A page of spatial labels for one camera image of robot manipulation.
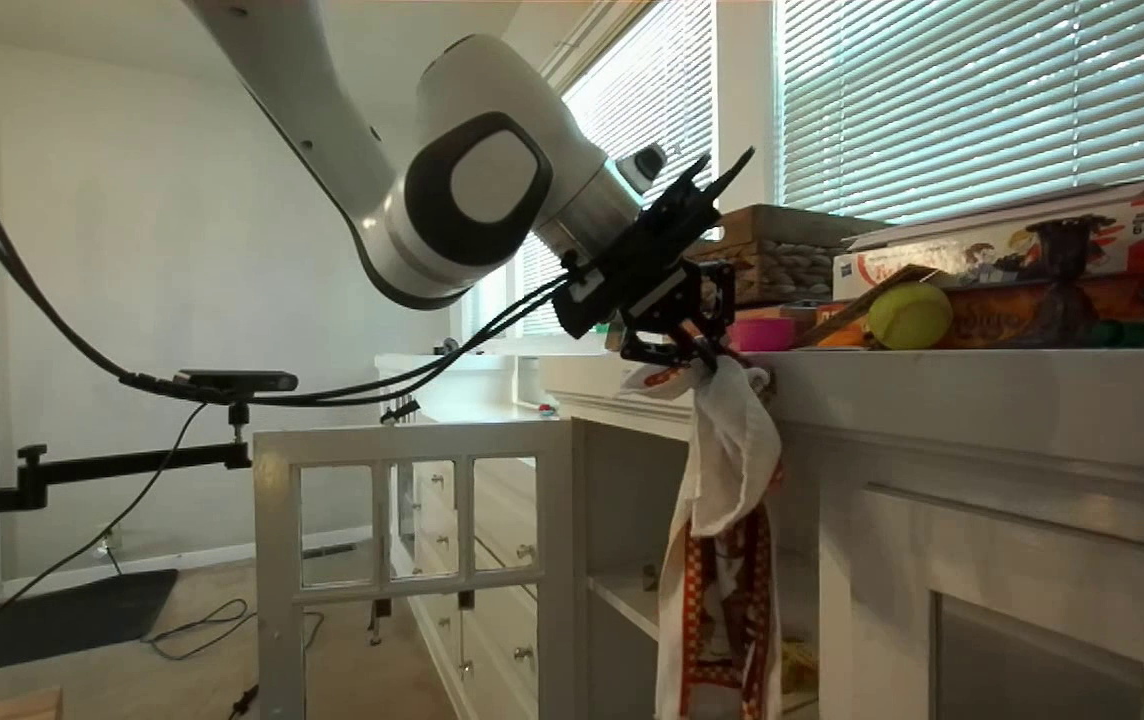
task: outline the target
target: window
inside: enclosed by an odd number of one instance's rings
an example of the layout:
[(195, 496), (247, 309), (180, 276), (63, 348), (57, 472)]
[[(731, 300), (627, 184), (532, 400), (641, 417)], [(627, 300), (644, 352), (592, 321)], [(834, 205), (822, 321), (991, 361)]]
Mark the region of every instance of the window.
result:
[(779, 0), (779, 200), (927, 220), (1144, 180), (1144, 5)]
[[(717, 7), (714, 0), (655, 0), (567, 93), (580, 134), (612, 156), (664, 143), (670, 163), (644, 200), (655, 200), (697, 156), (717, 150)], [(460, 303), (460, 332), (482, 330), (560, 261), (532, 236), (519, 256), (486, 276)], [(517, 338), (560, 338), (551, 309)]]

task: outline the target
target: black cable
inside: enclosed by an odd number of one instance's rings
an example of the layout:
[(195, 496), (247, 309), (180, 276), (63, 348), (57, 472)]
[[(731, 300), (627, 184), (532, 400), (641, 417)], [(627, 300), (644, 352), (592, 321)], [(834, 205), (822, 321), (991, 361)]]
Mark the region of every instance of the black cable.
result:
[[(254, 604), (235, 597), (235, 602), (218, 604), (218, 607), (212, 607), (207, 618), (202, 618), (202, 621), (188, 621), (188, 625), (178, 625), (178, 629), (157, 634), (157, 635), (144, 640), (144, 644), (148, 644), (157, 658), (180, 663), (180, 659), (191, 659), (191, 658), (218, 649), (219, 640), (229, 640), (231, 634), (241, 634), (254, 618), (256, 618)], [(172, 651), (172, 649), (170, 649), (170, 640), (188, 635), (188, 634), (202, 634), (202, 629), (224, 629), (224, 634), (218, 634), (218, 635), (207, 635), (204, 644), (186, 649), (186, 651)]]
[[(95, 346), (89, 346), (60, 313), (57, 303), (39, 291), (39, 285), (34, 281), (29, 263), (22, 261), (5, 220), (0, 220), (0, 263), (9, 269), (9, 276), (22, 285), (22, 291), (47, 316), (47, 324), (80, 352), (89, 355), (95, 370), (103, 370), (107, 378), (116, 378), (119, 384), (138, 390), (138, 394), (154, 394), (154, 395), (172, 395), (172, 400), (202, 400), (202, 404), (231, 404), (231, 395), (219, 395), (212, 390), (195, 390), (195, 384), (180, 384), (180, 380), (162, 380), (162, 378), (144, 378), (144, 374), (128, 374), (116, 361), (107, 361)], [(298, 395), (254, 395), (247, 404), (280, 404), (280, 410), (343, 410), (343, 404), (384, 404), (395, 395), (409, 395), (415, 390), (425, 390), (427, 380), (436, 380), (440, 374), (447, 374), (464, 352), (496, 339), (503, 330), (511, 330), (517, 321), (526, 321), (528, 313), (535, 313), (545, 300), (556, 295), (556, 290), (564, 290), (567, 276), (532, 290), (526, 300), (517, 300), (511, 309), (503, 309), (494, 324), (486, 324), (472, 339), (464, 339), (460, 348), (452, 348), (447, 355), (390, 378), (390, 380), (367, 380), (367, 384), (350, 384), (350, 390), (329, 390), (329, 394), (298, 394)]]
[[(188, 429), (195, 425), (195, 417), (204, 412), (207, 404), (191, 410), (188, 420), (180, 425), (178, 439), (172, 439), (172, 451), (180, 447), (180, 439), (188, 437)], [(148, 477), (148, 483), (119, 508), (119, 518), (113, 518), (89, 545), (80, 545), (77, 553), (60, 555), (57, 563), (47, 563), (39, 576), (34, 576), (29, 583), (22, 583), (22, 593), (13, 593), (5, 604), (0, 604), (0, 618), (23, 602), (37, 583), (43, 583), (54, 572), (60, 572), (63, 563), (73, 563), (77, 555), (84, 555), (89, 547), (99, 545), (99, 538), (107, 538), (113, 528), (119, 528), (141, 503), (144, 496), (162, 483), (162, 477), (170, 472), (172, 465), (172, 451), (170, 460)]]

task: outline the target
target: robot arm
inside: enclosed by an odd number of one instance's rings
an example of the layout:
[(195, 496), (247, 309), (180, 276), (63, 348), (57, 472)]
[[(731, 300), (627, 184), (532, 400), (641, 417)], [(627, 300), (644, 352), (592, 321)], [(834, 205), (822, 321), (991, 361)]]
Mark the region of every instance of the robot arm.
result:
[(655, 303), (684, 303), (679, 252), (717, 224), (697, 170), (654, 208), (583, 142), (564, 99), (499, 40), (464, 36), (415, 87), (420, 153), (391, 174), (337, 85), (314, 0), (188, 0), (241, 67), (263, 117), (350, 220), (373, 285), (409, 309), (444, 309), (535, 231), (571, 272), (556, 295), (567, 338)]

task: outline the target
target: shelf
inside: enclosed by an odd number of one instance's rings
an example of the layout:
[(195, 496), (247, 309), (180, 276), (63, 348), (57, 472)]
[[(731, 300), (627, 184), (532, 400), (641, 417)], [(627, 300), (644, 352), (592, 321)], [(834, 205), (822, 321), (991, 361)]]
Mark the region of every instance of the shelf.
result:
[(587, 576), (587, 590), (631, 629), (655, 640), (655, 593), (644, 590), (641, 572)]

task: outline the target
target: floor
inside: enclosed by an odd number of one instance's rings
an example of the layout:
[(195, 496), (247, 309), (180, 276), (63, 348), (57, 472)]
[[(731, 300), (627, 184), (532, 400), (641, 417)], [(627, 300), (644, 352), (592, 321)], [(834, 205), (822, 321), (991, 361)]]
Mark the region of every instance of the floor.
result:
[[(229, 563), (186, 572), (157, 634), (188, 625), (224, 602), (254, 604), (256, 570)], [(409, 604), (381, 625), (367, 644), (367, 607), (329, 604), (308, 651), (314, 720), (447, 720), (452, 703), (425, 658)], [(148, 644), (113, 644), (57, 659), (0, 669), (0, 695), (63, 688), (63, 720), (224, 720), (256, 686), (256, 621), (191, 659), (162, 659)]]

